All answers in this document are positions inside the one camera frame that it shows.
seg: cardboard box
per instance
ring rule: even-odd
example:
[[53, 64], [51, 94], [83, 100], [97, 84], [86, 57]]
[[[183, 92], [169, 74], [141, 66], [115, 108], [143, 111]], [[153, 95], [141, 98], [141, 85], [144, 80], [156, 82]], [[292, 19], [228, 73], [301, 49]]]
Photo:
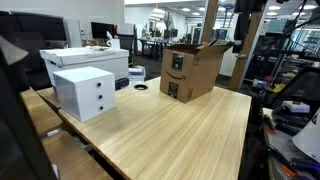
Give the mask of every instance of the cardboard box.
[[160, 91], [185, 103], [210, 92], [230, 47], [225, 41], [168, 47], [163, 51]]

